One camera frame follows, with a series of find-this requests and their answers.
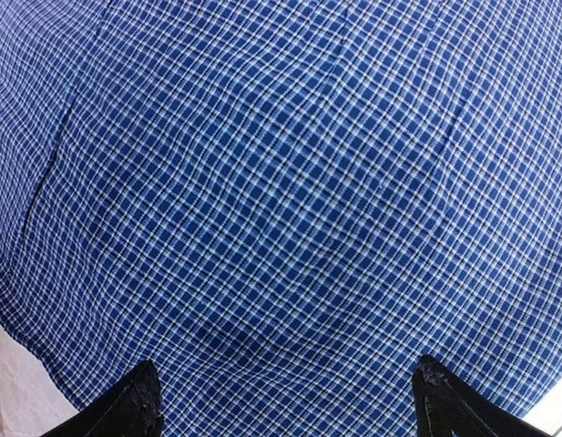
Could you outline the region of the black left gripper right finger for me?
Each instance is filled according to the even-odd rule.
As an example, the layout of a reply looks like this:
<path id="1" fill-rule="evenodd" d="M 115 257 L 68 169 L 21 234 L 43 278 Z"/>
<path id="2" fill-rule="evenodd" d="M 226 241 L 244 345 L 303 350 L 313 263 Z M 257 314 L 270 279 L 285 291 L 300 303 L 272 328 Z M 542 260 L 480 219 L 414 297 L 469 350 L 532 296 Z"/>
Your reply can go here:
<path id="1" fill-rule="evenodd" d="M 419 436 L 545 436 L 495 406 L 430 355 L 422 356 L 412 375 Z"/>

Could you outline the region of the blue checked long sleeve shirt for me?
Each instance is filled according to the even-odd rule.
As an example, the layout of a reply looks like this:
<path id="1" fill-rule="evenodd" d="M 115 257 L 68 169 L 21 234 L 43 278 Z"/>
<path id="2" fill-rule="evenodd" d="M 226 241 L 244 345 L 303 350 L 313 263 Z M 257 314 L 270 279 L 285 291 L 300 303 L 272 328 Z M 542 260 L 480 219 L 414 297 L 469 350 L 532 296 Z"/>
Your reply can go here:
<path id="1" fill-rule="evenodd" d="M 562 377 L 562 1 L 0 1 L 0 322 L 167 436 L 410 436 Z"/>

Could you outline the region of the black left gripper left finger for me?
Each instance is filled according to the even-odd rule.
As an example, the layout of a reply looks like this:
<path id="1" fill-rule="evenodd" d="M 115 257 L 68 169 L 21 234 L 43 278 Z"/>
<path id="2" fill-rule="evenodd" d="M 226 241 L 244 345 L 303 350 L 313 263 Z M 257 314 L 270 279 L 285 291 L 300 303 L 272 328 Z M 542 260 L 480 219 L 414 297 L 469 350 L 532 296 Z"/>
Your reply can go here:
<path id="1" fill-rule="evenodd" d="M 45 436 L 160 436 L 164 425 L 160 405 L 158 372 L 152 361 L 145 360 Z"/>

